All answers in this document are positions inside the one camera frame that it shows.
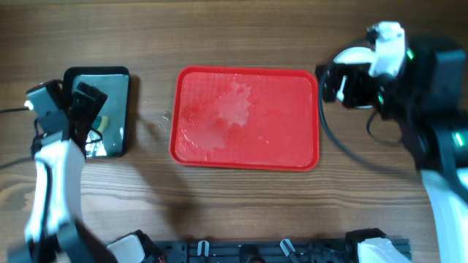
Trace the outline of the green yellow sponge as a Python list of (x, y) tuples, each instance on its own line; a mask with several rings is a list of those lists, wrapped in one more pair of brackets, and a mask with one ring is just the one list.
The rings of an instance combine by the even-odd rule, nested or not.
[(109, 117), (105, 115), (98, 115), (92, 123), (92, 129), (96, 129), (98, 132), (103, 133), (109, 124)]

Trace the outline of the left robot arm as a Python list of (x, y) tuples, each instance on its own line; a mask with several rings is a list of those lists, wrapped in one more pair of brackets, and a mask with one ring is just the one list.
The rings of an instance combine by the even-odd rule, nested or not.
[(8, 262), (115, 262), (116, 258), (82, 222), (80, 178), (92, 123), (107, 100), (94, 86), (78, 83), (70, 96), (61, 80), (27, 91), (34, 119), (31, 158), (36, 164), (34, 203), (25, 243), (7, 252)]

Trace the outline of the light blue plate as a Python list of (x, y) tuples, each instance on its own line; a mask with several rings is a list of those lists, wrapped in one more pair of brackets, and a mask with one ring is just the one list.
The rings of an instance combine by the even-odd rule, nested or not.
[(347, 48), (333, 60), (336, 98), (346, 108), (372, 108), (369, 69), (373, 60), (374, 55), (367, 47)]

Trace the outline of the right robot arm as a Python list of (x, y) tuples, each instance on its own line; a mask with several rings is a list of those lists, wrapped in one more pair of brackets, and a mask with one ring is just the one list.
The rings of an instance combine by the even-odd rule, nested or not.
[(396, 76), (372, 76), (370, 60), (319, 64), (318, 102), (343, 93), (347, 108), (371, 106), (397, 122), (429, 196), (441, 262), (467, 261), (467, 112), (459, 106), (467, 54), (455, 40), (422, 34), (404, 46)]

